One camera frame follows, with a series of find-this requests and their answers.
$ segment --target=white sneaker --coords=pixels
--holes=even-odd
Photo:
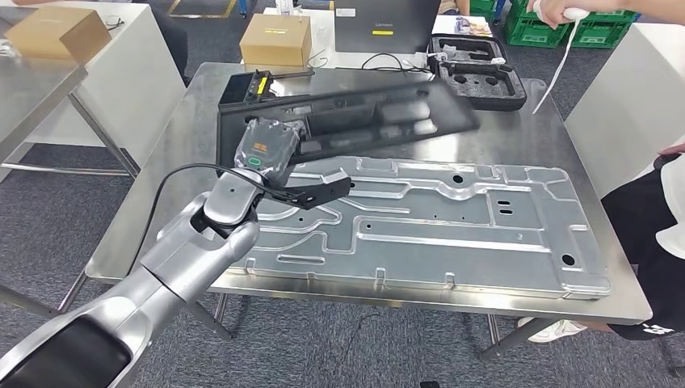
[[[526,323],[529,323],[531,320],[532,318],[530,317],[519,319],[518,327],[521,327]],[[554,340],[558,340],[561,337],[566,337],[567,335],[577,334],[585,329],[587,329],[587,326],[583,326],[576,321],[562,319],[561,321],[554,323],[552,326],[528,338],[528,340],[538,344],[543,344],[545,342],[552,342]]]

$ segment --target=yellow label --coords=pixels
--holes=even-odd
[[[254,144],[252,145],[252,148],[253,148],[254,150],[267,152],[267,146],[264,145],[264,144],[262,144],[262,143],[254,143]]]
[[[257,94],[261,95],[262,92],[264,91],[264,86],[267,84],[267,77],[262,78],[262,81],[259,83],[259,88],[257,89]]]

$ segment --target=cardboard box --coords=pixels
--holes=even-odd
[[[93,10],[46,6],[5,33],[24,57],[73,60],[85,65],[111,37]]]
[[[240,40],[247,65],[304,67],[311,49],[308,16],[254,14]]]

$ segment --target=green plastic crate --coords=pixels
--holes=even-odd
[[[596,22],[632,22],[635,19],[637,13],[632,11],[614,11],[614,12],[591,12],[585,21],[596,21]]]
[[[495,0],[471,0],[471,15],[474,11],[494,11]]]
[[[610,49],[623,39],[631,22],[599,22],[583,20],[578,26],[572,47]]]
[[[509,15],[504,23],[504,36],[508,44],[533,47],[557,47],[564,38],[569,25],[553,30],[537,18],[517,18]]]
[[[523,16],[526,18],[537,19],[535,12],[526,12],[528,0],[511,0],[509,15]],[[599,22],[632,22],[635,19],[635,12],[614,11],[614,12],[591,12],[584,20]]]
[[[490,23],[493,21],[494,11],[471,10],[471,16],[482,16]]]
[[[537,19],[535,12],[526,12],[528,0],[511,0],[511,8],[509,9],[509,17],[523,17],[526,19]]]

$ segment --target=black plastic tray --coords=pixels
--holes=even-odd
[[[439,53],[446,44],[457,47],[458,57],[449,66],[430,57],[431,70],[458,95],[467,98],[475,109],[517,111],[526,103],[526,91],[514,69],[508,64],[490,63],[496,57],[506,60],[506,54],[496,39],[435,34],[428,51]]]
[[[384,146],[477,129],[468,100],[445,82],[412,82],[372,91],[291,97],[259,105],[219,105],[216,161],[233,166],[235,150],[255,117],[290,122],[305,130],[290,164],[355,154]]]

